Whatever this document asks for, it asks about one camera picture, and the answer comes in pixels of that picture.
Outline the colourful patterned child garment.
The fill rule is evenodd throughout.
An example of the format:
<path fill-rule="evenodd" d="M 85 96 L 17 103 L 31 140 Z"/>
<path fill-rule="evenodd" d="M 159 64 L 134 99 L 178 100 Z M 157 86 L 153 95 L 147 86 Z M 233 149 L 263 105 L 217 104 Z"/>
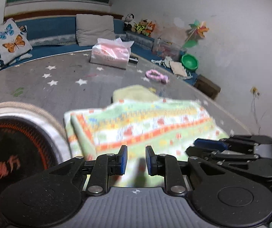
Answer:
<path fill-rule="evenodd" d="M 146 146 L 185 161 L 185 151 L 196 139 L 226 137 L 201 102 L 158 97 L 146 88 L 137 93 L 133 86 L 116 90 L 113 103 L 105 108 L 66 112 L 64 121 L 73 155 L 91 161 L 117 153 L 122 145 L 128 147 L 125 174 L 112 178 L 112 185 L 118 187 L 162 184 L 161 177 L 148 175 Z"/>

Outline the small wooden stool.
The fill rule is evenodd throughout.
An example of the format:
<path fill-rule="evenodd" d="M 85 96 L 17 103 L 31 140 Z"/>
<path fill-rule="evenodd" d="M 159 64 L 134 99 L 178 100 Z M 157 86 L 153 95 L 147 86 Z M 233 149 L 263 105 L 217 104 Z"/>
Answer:
<path fill-rule="evenodd" d="M 198 75 L 194 87 L 204 93 L 206 96 L 215 100 L 221 92 L 221 88 L 203 75 Z"/>

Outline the beige cloth on bench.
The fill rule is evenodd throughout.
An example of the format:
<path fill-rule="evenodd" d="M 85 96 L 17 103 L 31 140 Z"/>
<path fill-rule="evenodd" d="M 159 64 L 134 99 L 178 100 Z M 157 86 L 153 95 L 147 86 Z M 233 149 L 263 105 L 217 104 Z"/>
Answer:
<path fill-rule="evenodd" d="M 173 74 L 182 79 L 192 79 L 193 75 L 186 70 L 181 62 L 174 61 L 171 57 L 167 56 L 163 60 L 151 60 L 152 63 L 158 64 L 159 66 L 163 66 L 169 68 Z"/>

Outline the pink scrunchie headband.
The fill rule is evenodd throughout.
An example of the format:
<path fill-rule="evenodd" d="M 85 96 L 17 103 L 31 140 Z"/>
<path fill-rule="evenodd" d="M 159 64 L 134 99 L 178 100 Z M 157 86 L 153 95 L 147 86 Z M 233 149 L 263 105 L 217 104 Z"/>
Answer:
<path fill-rule="evenodd" d="M 157 70 L 153 70 L 153 69 L 148 70 L 148 71 L 146 71 L 145 76 L 148 79 L 156 80 L 156 81 L 163 83 L 163 84 L 167 84 L 169 82 L 168 76 L 161 74 Z"/>

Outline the green plastic bowl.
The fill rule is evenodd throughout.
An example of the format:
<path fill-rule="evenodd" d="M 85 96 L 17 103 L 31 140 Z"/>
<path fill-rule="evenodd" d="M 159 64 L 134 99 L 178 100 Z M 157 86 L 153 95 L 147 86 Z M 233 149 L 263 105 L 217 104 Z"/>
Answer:
<path fill-rule="evenodd" d="M 196 71 L 199 66 L 197 58 L 191 54 L 184 54 L 181 57 L 181 63 L 182 66 L 189 71 Z"/>

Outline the round black induction cooktop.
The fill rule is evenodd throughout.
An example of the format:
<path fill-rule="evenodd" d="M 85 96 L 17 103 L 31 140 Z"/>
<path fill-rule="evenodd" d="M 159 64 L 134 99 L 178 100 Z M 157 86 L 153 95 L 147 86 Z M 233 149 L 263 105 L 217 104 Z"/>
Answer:
<path fill-rule="evenodd" d="M 51 139 L 43 130 L 20 118 L 0 118 L 0 194 L 7 186 L 57 164 Z"/>

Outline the clear plastic toy box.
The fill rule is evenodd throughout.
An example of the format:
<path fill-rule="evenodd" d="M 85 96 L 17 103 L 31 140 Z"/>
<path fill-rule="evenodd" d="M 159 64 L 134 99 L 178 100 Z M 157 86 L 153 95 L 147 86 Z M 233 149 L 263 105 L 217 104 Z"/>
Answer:
<path fill-rule="evenodd" d="M 175 43 L 156 38 L 153 43 L 152 53 L 161 58 L 171 57 L 172 60 L 179 62 L 181 57 L 187 53 L 187 49 Z"/>

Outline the small black device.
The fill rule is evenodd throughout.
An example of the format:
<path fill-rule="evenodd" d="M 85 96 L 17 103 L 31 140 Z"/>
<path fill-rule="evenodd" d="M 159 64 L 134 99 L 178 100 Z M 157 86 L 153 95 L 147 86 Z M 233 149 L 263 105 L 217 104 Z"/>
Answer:
<path fill-rule="evenodd" d="M 131 64 L 138 64 L 138 62 L 139 62 L 139 58 L 138 57 L 136 57 L 136 56 L 130 56 L 129 57 L 129 63 L 131 63 Z"/>

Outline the colourful paper pinwheel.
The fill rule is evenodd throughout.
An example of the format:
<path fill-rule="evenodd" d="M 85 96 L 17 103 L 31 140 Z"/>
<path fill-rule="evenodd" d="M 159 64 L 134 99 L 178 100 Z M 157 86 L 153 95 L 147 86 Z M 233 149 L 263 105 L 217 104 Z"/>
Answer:
<path fill-rule="evenodd" d="M 182 48 L 192 48 L 198 44 L 198 41 L 205 38 L 205 33 L 209 31 L 204 21 L 195 20 L 189 24 L 190 29 L 187 30 L 187 39 Z"/>

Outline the orange fox plush toy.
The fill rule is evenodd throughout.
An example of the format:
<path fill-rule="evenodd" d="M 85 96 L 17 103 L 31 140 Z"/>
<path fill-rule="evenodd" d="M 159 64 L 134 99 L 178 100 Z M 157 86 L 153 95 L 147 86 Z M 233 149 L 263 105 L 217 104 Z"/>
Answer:
<path fill-rule="evenodd" d="M 147 24 L 146 30 L 145 30 L 145 35 L 148 37 L 151 37 L 152 32 L 154 31 L 156 26 L 156 23 L 151 21 Z"/>

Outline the yellow bear plush toy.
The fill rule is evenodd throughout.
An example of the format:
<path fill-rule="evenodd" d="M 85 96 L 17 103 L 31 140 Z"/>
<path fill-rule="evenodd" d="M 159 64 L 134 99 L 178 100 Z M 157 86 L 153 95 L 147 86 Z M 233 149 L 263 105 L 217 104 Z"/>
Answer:
<path fill-rule="evenodd" d="M 147 19 L 141 20 L 138 24 L 135 25 L 135 32 L 141 34 L 142 31 L 146 29 L 147 24 Z"/>

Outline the grey plain pillow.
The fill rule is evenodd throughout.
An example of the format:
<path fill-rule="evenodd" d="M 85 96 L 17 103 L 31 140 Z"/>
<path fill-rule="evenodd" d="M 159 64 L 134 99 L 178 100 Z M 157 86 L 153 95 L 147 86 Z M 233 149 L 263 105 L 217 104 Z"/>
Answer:
<path fill-rule="evenodd" d="M 79 46 L 93 46 L 98 38 L 115 40 L 113 17 L 110 15 L 77 14 L 76 39 Z"/>

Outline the panda plush toy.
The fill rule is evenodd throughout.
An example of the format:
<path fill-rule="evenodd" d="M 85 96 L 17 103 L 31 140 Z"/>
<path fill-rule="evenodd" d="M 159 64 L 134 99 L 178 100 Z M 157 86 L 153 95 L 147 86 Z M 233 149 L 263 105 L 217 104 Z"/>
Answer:
<path fill-rule="evenodd" d="M 134 14 L 129 13 L 124 19 L 123 31 L 131 31 L 134 26 Z"/>

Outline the blue sofa bench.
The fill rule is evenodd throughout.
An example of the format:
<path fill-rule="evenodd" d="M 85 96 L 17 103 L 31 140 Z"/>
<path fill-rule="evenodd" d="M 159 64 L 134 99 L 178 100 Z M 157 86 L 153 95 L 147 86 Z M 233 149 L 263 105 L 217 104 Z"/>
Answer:
<path fill-rule="evenodd" d="M 153 46 L 160 43 L 161 40 L 134 31 L 125 31 L 123 20 L 114 19 L 109 15 L 103 18 L 105 23 L 100 23 L 98 26 L 92 22 L 81 25 L 79 15 L 48 17 L 22 22 L 16 22 L 10 18 L 0 24 L 0 44 L 20 32 L 28 40 L 28 48 L 25 53 L 30 53 L 33 59 L 91 49 L 97 43 L 98 38 L 109 40 L 120 38 L 122 41 L 131 41 L 133 43 L 132 53 L 147 60 L 161 60 L 169 56 L 173 61 L 180 61 L 185 53 L 180 46 L 168 44 L 154 52 Z"/>

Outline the butterfly print pillow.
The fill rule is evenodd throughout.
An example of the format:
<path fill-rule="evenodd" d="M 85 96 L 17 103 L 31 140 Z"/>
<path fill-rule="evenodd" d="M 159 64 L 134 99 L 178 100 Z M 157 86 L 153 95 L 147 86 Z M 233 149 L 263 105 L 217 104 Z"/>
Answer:
<path fill-rule="evenodd" d="M 32 46 L 26 38 L 26 27 L 20 28 L 13 19 L 0 25 L 0 70 L 32 57 Z"/>

